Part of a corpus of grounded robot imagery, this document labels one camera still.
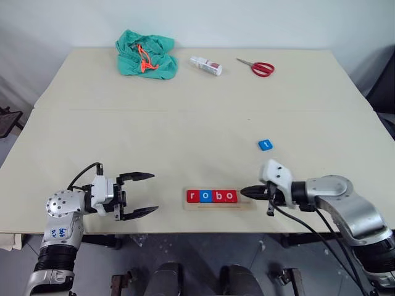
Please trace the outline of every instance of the gray floor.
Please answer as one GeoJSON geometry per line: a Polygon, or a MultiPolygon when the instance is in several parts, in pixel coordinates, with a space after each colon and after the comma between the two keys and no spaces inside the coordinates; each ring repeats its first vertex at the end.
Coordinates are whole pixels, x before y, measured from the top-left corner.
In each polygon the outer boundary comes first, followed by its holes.
{"type": "MultiPolygon", "coordinates": [[[[32,236],[22,251],[0,250],[0,295],[22,294],[36,263],[40,242],[41,236],[32,236]]],[[[339,251],[336,244],[331,245],[339,251]]],[[[73,291],[79,296],[108,296],[113,274],[139,268],[148,278],[167,261],[182,263],[188,296],[214,295],[220,268],[231,264],[250,268],[265,296],[294,295],[290,284],[281,287],[270,280],[268,274],[279,266],[301,270],[306,295],[360,295],[321,243],[284,249],[266,234],[151,234],[142,247],[127,239],[120,250],[82,243],[74,269],[73,291]]],[[[365,278],[364,284],[369,287],[365,278]]],[[[132,288],[122,295],[132,294],[140,296],[132,288]]]]}

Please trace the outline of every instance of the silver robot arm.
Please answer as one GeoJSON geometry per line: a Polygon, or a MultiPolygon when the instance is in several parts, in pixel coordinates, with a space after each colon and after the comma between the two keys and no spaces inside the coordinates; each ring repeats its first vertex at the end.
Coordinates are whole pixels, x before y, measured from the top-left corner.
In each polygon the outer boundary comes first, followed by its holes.
{"type": "Polygon", "coordinates": [[[102,175],[101,163],[95,163],[89,167],[94,167],[94,165],[96,165],[98,175],[91,184],[74,190],[75,187],[72,184],[78,179],[76,177],[67,190],[56,192],[48,198],[45,208],[47,224],[38,262],[28,280],[23,296],[75,295],[70,289],[75,277],[74,261],[84,232],[84,215],[97,212],[104,216],[113,212],[114,219],[117,221],[131,220],[141,218],[158,208],[140,208],[129,214],[123,212],[126,207],[126,193],[122,191],[124,182],[143,180],[154,175],[138,172],[121,174],[114,182],[113,179],[102,175]]]}
{"type": "MultiPolygon", "coordinates": [[[[330,175],[295,182],[289,169],[269,160],[262,167],[260,181],[266,186],[247,187],[241,193],[253,199],[270,199],[278,206],[298,205],[304,212],[325,210],[371,284],[377,289],[395,289],[394,234],[373,204],[354,191],[350,180],[330,175]]],[[[273,216],[273,212],[269,204],[267,214],[273,216]]]]}

